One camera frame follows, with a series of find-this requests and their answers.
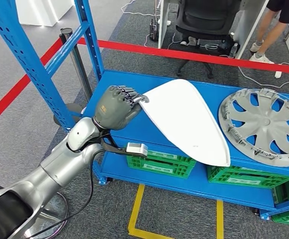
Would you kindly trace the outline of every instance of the robot forearm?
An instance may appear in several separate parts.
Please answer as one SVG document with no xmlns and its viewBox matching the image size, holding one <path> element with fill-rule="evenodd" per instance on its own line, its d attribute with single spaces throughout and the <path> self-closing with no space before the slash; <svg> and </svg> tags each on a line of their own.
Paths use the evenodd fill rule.
<svg viewBox="0 0 289 239">
<path fill-rule="evenodd" d="M 91 118 L 83 118 L 34 171 L 1 189 L 0 239 L 21 237 L 52 197 L 89 165 L 94 157 L 99 156 L 95 156 L 102 149 L 99 143 L 83 147 L 86 141 L 98 135 Z"/>
</svg>

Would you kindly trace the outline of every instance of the person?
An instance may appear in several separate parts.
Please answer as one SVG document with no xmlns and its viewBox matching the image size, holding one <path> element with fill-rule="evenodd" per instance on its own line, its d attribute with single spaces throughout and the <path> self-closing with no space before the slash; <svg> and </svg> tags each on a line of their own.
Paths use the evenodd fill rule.
<svg viewBox="0 0 289 239">
<path fill-rule="evenodd" d="M 269 0 L 266 7 L 268 8 L 268 11 L 260 23 L 256 35 L 256 42 L 254 42 L 250 49 L 254 53 L 250 59 L 250 61 L 274 64 L 265 56 L 265 51 L 275 43 L 289 24 L 289 0 Z M 279 11 L 281 14 L 278 22 L 263 40 L 263 35 Z"/>
</svg>

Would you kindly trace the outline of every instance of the white cabinet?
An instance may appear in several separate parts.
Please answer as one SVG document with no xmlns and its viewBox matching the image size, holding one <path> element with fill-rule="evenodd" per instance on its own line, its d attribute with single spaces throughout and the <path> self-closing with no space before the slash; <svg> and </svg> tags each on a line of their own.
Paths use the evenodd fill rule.
<svg viewBox="0 0 289 239">
<path fill-rule="evenodd" d="M 53 26 L 70 7 L 73 0 L 16 0 L 21 24 Z"/>
</svg>

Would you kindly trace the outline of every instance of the yellow floor tape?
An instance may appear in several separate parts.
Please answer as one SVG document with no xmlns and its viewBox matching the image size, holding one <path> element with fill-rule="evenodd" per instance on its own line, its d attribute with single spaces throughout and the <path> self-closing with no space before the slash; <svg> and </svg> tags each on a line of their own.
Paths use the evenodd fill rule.
<svg viewBox="0 0 289 239">
<path fill-rule="evenodd" d="M 135 228 L 135 223 L 137 222 L 138 215 L 139 214 L 140 205 L 141 204 L 144 191 L 145 185 L 139 184 L 132 211 L 132 215 L 130 216 L 129 223 L 128 224 L 128 231 L 129 232 L 129 235 L 144 239 L 173 239 Z M 224 239 L 223 202 L 220 200 L 216 201 L 216 239 Z"/>
<path fill-rule="evenodd" d="M 144 191 L 145 185 L 139 184 L 139 187 L 138 188 L 138 192 L 135 199 L 134 207 L 132 208 L 132 212 L 129 220 L 129 224 L 128 225 L 128 231 L 129 232 L 129 235 L 144 239 L 173 239 L 135 228 L 135 223 L 137 222 L 138 214 L 139 213 L 140 205 L 141 204 Z"/>
<path fill-rule="evenodd" d="M 223 202 L 216 200 L 216 239 L 224 239 Z"/>
</svg>

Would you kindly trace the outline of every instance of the blue shelf frame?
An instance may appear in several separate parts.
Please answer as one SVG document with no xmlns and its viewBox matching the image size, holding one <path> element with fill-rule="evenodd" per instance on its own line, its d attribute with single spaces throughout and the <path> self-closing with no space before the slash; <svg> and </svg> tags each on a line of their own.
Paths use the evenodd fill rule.
<svg viewBox="0 0 289 239">
<path fill-rule="evenodd" d="M 14 0 L 0 0 L 0 35 L 64 130 L 68 131 L 74 125 L 73 115 L 64 103 L 52 81 L 52 77 L 82 36 L 84 36 L 86 41 L 95 75 L 98 81 L 102 79 L 98 82 L 93 96 L 88 103 L 84 116 L 92 116 L 95 104 L 110 85 L 128 85 L 143 93 L 172 80 L 165 77 L 104 70 L 88 0 L 75 0 L 75 4 L 80 26 L 45 68 L 19 24 Z M 222 99 L 240 89 L 201 82 L 191 83 L 201 93 L 216 119 Z M 216 92 L 216 94 L 210 95 L 209 92 Z M 153 150 L 184 155 L 183 152 L 165 138 L 143 112 L 125 129 L 114 131 L 112 135 L 120 146 L 129 141 L 144 142 Z M 289 176 L 289 167 L 280 168 L 261 164 L 239 152 L 231 143 L 228 145 L 232 165 Z M 197 163 L 188 179 L 131 169 L 126 165 L 124 157 L 113 153 L 106 153 L 101 165 L 95 161 L 93 168 L 101 184 L 106 184 L 107 178 L 111 177 L 195 196 L 220 199 L 259 208 L 262 219 L 289 211 L 289 201 L 274 205 L 272 192 L 268 189 L 209 183 L 206 180 L 205 165 L 200 163 Z"/>
</svg>

